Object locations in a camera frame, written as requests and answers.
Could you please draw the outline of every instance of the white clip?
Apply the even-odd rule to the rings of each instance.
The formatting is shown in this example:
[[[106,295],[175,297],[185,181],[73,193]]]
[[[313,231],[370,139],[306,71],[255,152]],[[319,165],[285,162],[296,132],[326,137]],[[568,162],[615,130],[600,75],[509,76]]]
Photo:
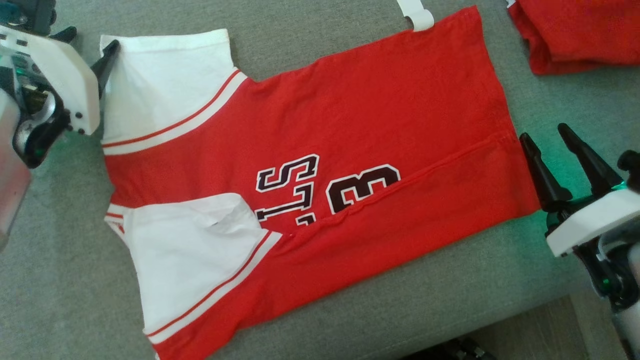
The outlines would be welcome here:
[[[424,8],[420,0],[397,0],[402,14],[413,23],[414,31],[431,29],[435,21],[431,12]]]

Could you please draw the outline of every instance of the white stripe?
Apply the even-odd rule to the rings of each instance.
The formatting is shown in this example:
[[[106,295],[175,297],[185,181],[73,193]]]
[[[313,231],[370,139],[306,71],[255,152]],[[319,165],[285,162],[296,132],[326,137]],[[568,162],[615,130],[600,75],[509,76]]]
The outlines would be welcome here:
[[[153,344],[161,343],[164,340],[167,340],[171,336],[173,336],[176,332],[180,331],[191,322],[195,321],[201,315],[203,315],[209,308],[211,308],[215,303],[217,303],[223,296],[225,296],[228,292],[233,290],[236,286],[238,286],[243,280],[249,276],[249,274],[253,271],[253,269],[262,261],[262,258],[271,250],[271,248],[278,242],[278,240],[282,237],[280,233],[272,232],[269,237],[264,240],[262,246],[256,251],[255,255],[251,259],[251,261],[247,264],[247,266],[240,272],[235,279],[223,285],[216,292],[211,294],[207,300],[202,302],[198,307],[196,307],[192,312],[190,312],[184,318],[176,321],[171,324],[171,326],[167,327],[165,330],[159,332],[156,335],[148,336],[149,341]]]
[[[112,217],[112,216],[109,216],[109,215],[104,217],[104,221],[106,221],[106,222],[114,222],[114,223],[120,224],[120,225],[124,224],[124,221],[122,220],[122,218]]]
[[[120,205],[116,205],[116,204],[109,204],[109,207],[107,208],[107,212],[108,213],[112,213],[112,214],[116,214],[116,215],[124,215],[124,213],[128,210],[130,210],[131,208],[127,208],[126,206],[120,206]]]
[[[227,84],[227,86],[222,90],[220,96],[211,104],[208,108],[206,108],[203,112],[198,114],[198,116],[193,119],[177,126],[169,131],[165,131],[164,133],[160,133],[152,138],[140,140],[134,143],[127,143],[118,146],[112,147],[103,147],[105,155],[121,155],[121,154],[129,154],[131,152],[141,151],[144,149],[149,149],[151,147],[160,145],[161,143],[173,140],[178,138],[194,129],[198,126],[204,124],[207,120],[209,120],[215,113],[222,108],[224,104],[231,98],[231,96],[236,92],[240,84],[246,80],[247,76],[242,72],[238,72],[231,81]]]

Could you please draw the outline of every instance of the gray fabric surface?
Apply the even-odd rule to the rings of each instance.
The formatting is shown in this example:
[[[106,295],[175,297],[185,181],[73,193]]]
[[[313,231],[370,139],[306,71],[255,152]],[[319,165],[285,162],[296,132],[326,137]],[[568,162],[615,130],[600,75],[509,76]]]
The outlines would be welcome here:
[[[438,20],[474,2],[424,3]],[[640,70],[537,78],[506,2],[478,3],[516,129],[530,132],[565,185],[588,192],[555,126],[569,123],[610,163],[637,149]],[[98,57],[100,33],[228,28],[237,66],[255,79],[408,26],[394,0],[58,1],[56,29],[70,24],[88,62]],[[112,187],[99,136],[67,135],[33,173],[0,254],[0,359],[153,358],[128,251],[102,221]],[[489,229],[241,331],[214,358],[393,359],[585,286],[575,258],[552,257],[544,230],[541,213]]]

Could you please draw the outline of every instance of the folded red cloth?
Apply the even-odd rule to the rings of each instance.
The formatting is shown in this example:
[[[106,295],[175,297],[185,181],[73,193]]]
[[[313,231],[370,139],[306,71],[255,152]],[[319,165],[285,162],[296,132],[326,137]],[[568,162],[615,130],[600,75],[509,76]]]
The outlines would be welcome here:
[[[640,64],[640,1],[518,0],[509,14],[535,74]]]

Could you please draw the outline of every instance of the basketball jersey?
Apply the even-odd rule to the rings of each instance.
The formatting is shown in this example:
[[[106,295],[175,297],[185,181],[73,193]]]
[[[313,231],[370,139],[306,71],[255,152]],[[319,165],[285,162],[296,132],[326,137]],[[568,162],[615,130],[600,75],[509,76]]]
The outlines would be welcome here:
[[[475,7],[264,81],[224,29],[117,39],[106,221],[162,360],[538,209]]]

